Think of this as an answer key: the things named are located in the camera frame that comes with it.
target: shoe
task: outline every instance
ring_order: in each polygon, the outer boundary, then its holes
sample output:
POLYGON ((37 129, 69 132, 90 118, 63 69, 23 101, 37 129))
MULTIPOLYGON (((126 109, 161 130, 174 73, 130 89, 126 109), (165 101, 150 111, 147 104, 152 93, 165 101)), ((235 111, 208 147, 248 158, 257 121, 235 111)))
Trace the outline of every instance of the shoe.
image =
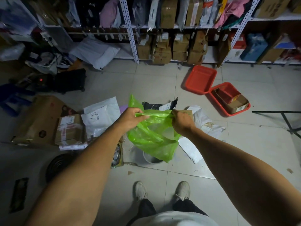
POLYGON ((138 181, 135 184, 135 195, 136 195, 137 201, 141 201, 148 197, 146 188, 141 181, 138 181))
POLYGON ((189 199, 190 197, 190 186, 186 181, 182 181, 178 184, 177 189, 175 190, 175 196, 177 197, 177 201, 181 199, 184 201, 185 199, 189 199))

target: person's right hand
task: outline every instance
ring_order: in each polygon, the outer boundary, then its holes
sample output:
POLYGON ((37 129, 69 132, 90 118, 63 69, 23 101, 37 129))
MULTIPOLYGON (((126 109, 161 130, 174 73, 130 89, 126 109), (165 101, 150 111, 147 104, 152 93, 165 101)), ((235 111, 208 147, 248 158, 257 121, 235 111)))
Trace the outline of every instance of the person's right hand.
POLYGON ((187 113, 181 113, 176 109, 172 110, 172 113, 175 116, 172 119, 173 128, 177 133, 185 137, 195 127, 194 121, 187 113))

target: person's left arm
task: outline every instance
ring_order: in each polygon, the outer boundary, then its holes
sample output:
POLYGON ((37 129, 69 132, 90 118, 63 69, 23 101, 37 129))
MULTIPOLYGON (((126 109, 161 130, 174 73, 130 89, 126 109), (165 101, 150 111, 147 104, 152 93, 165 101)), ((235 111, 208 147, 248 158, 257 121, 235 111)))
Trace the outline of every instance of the person's left arm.
POLYGON ((121 136, 148 116, 127 108, 100 137, 42 192, 26 226, 92 225, 121 136))

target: blue stool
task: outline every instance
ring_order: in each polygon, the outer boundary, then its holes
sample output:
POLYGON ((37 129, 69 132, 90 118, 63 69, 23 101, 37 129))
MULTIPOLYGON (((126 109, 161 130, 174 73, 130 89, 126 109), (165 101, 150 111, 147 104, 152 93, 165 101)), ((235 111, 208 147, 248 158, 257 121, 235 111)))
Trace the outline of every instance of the blue stool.
POLYGON ((13 104, 27 105, 30 106, 31 101, 17 96, 16 94, 24 94, 33 96, 36 93, 34 91, 26 90, 15 86, 14 84, 8 83, 0 86, 0 107, 4 109, 12 117, 17 117, 19 112, 11 108, 6 103, 10 102, 13 104))

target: person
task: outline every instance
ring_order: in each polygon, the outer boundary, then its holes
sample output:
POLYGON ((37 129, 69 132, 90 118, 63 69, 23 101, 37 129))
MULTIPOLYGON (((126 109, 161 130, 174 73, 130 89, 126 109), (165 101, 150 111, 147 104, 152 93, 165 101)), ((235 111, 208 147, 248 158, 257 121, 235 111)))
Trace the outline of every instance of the person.
MULTIPOLYGON (((122 115, 43 190, 26 226, 92 225, 120 137, 147 116, 138 108, 122 115)), ((301 194, 274 168, 260 159, 196 128, 188 114, 172 111, 175 131, 198 148, 216 180, 239 213, 253 226, 297 226, 301 222, 301 194)), ((189 200, 189 185, 179 184, 174 211, 158 213, 146 199, 142 183, 136 184, 146 212, 129 222, 135 225, 217 225, 189 200)))

